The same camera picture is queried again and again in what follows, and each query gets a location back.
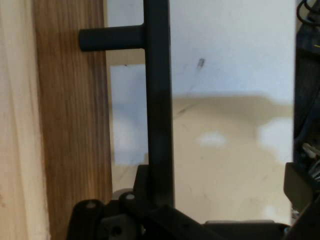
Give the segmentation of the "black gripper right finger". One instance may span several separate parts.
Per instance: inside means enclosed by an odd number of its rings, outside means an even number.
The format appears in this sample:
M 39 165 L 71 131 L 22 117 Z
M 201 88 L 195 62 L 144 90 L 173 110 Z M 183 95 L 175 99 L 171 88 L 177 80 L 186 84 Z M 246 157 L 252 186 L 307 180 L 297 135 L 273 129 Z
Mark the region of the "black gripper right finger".
M 320 238 L 320 183 L 294 162 L 285 165 L 283 191 L 299 217 L 287 232 L 286 240 Z

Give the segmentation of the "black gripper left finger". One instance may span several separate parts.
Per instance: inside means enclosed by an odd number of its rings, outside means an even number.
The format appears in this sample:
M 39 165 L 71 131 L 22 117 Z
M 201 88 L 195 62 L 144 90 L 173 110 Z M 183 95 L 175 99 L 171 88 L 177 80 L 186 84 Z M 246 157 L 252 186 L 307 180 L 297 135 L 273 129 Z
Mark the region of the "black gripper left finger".
M 77 203 L 68 240 L 214 240 L 214 233 L 168 205 L 149 198 L 149 167 L 137 169 L 132 191 L 108 204 L 92 199 Z

